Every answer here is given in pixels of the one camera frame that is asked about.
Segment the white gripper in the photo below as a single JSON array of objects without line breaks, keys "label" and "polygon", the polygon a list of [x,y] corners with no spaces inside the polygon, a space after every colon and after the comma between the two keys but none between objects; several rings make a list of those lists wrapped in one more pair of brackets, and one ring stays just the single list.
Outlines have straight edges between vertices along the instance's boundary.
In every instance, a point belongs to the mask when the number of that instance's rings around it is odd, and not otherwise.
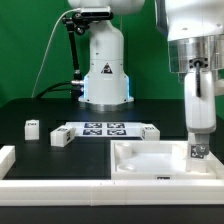
[{"label": "white gripper", "polygon": [[196,73],[184,80],[185,117],[187,130],[195,133],[196,152],[209,154],[210,135],[216,130],[215,84],[211,71],[200,72],[201,96],[197,96]]}]

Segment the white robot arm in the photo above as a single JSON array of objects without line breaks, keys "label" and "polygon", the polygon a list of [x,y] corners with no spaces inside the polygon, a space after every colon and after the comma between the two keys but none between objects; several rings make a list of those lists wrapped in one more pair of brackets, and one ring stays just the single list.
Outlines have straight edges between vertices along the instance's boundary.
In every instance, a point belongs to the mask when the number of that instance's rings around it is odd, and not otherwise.
[{"label": "white robot arm", "polygon": [[[123,35],[110,22],[114,15],[136,13],[145,0],[68,0],[71,21],[90,36],[90,70],[79,101],[100,110],[130,102],[123,71]],[[154,0],[156,25],[167,35],[170,71],[184,82],[188,150],[209,154],[216,129],[215,97],[224,93],[224,0]]]}]

